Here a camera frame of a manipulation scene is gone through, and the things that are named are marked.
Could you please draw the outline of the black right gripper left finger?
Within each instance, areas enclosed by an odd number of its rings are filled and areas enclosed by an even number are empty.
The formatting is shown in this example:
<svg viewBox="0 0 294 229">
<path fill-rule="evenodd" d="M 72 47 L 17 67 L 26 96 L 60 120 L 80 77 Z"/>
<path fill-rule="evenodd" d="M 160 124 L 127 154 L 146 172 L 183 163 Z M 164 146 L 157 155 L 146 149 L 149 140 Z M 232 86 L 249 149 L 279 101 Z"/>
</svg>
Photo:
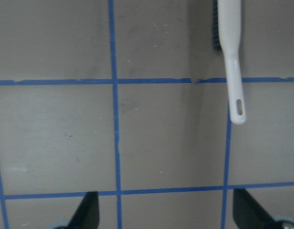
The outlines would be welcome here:
<svg viewBox="0 0 294 229">
<path fill-rule="evenodd" d="M 100 224 L 98 192 L 87 192 L 68 223 L 69 229 L 97 229 Z"/>
</svg>

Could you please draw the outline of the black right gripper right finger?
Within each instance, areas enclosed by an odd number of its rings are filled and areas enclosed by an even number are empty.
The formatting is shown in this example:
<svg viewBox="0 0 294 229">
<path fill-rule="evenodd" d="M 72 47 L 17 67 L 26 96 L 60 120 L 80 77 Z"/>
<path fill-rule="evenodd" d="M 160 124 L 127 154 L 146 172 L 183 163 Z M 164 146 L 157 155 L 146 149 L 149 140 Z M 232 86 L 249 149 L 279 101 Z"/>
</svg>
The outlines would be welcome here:
<svg viewBox="0 0 294 229">
<path fill-rule="evenodd" d="M 233 190 L 233 220 L 239 229 L 279 229 L 280 222 L 252 197 L 246 189 Z"/>
</svg>

